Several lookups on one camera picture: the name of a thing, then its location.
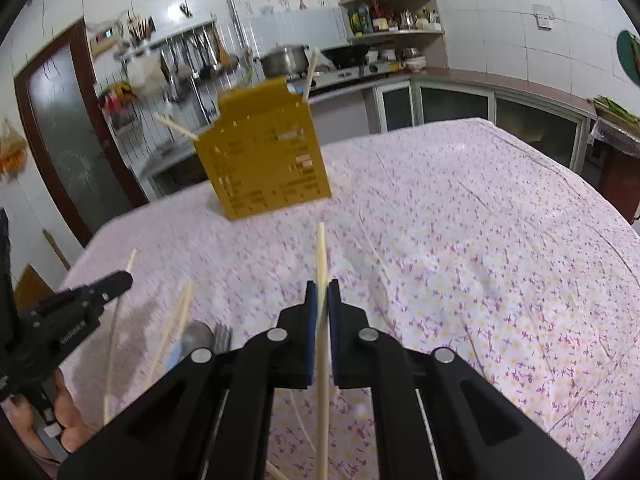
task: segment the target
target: tablecloth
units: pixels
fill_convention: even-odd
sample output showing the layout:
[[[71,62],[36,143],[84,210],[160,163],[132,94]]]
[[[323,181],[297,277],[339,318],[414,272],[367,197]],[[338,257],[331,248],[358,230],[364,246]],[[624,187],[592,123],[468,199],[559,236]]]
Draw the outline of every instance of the tablecloth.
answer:
[[[483,120],[427,124],[322,149],[333,197],[228,222],[209,182],[105,225],[66,285],[124,268],[111,399],[142,392],[187,279],[190,319],[274,326],[315,277],[316,224],[329,274],[369,322],[422,352],[449,346],[593,476],[640,412],[640,238],[578,175]],[[86,421],[102,420],[113,303],[62,369]],[[164,360],[169,358],[167,352]],[[308,478],[315,390],[276,392],[269,458]],[[377,479],[367,390],[332,399],[332,478]]]

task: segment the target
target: door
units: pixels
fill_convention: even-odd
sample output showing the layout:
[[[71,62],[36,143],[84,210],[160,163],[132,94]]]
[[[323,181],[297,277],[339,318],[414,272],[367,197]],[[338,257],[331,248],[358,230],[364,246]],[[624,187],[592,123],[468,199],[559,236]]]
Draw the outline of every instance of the door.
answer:
[[[14,80],[33,158],[84,246],[110,219],[147,202],[111,137],[94,82],[84,20],[49,43]]]
[[[497,94],[495,125],[575,171],[582,118]]]
[[[376,105],[382,132],[414,126],[414,101],[409,81],[377,87]]]
[[[494,120],[491,90],[437,82],[417,82],[414,88],[420,124],[475,117]]]

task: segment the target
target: gas stove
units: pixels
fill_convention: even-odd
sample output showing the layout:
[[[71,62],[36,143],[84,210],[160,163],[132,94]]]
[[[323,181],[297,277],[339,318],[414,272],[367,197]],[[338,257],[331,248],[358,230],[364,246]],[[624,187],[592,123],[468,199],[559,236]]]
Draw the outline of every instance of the gas stove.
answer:
[[[363,66],[331,70],[330,72],[324,72],[315,76],[311,83],[311,90],[319,90],[321,88],[326,88],[327,86],[334,86],[341,83],[347,83],[349,81],[365,79],[367,77],[398,72],[400,68],[400,63],[397,61],[379,61]],[[305,86],[305,79],[300,78],[292,80],[289,82],[289,85],[291,89],[302,94]]]

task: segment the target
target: silver screw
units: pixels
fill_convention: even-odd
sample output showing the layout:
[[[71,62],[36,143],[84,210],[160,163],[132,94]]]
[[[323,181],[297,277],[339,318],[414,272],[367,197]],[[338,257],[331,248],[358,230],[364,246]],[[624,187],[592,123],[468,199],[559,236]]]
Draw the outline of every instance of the silver screw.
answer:
[[[448,365],[449,363],[452,363],[453,359],[455,359],[456,357],[456,355],[448,348],[438,348],[433,353],[433,356],[436,358],[436,360],[446,365]]]
[[[379,335],[380,334],[378,334],[378,331],[375,328],[369,328],[369,327],[361,328],[360,331],[358,332],[358,337],[363,341],[367,341],[369,343],[378,339]]]
[[[211,361],[213,354],[208,348],[197,348],[191,352],[191,360],[199,365]]]
[[[269,341],[284,341],[289,334],[283,328],[272,328],[267,332]]]

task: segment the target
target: pink floral pattern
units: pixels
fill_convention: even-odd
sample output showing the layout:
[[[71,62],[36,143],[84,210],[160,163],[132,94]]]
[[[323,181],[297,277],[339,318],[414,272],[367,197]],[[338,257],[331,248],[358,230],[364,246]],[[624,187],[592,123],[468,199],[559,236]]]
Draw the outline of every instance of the pink floral pattern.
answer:
[[[323,220],[345,301],[408,348],[455,349],[594,476],[640,412],[640,239],[631,227],[579,176],[482,120],[323,154],[331,200],[228,222],[204,183],[94,237],[67,285],[121,269],[140,251],[121,312],[112,410],[141,394],[184,280],[195,283],[190,318],[227,323],[238,348],[303,299]],[[110,304],[63,365],[94,428],[112,315]],[[276,393],[269,455],[291,479],[313,475],[296,410],[314,438],[314,399],[313,388]],[[367,390],[335,389],[333,478],[378,478],[372,417]]]

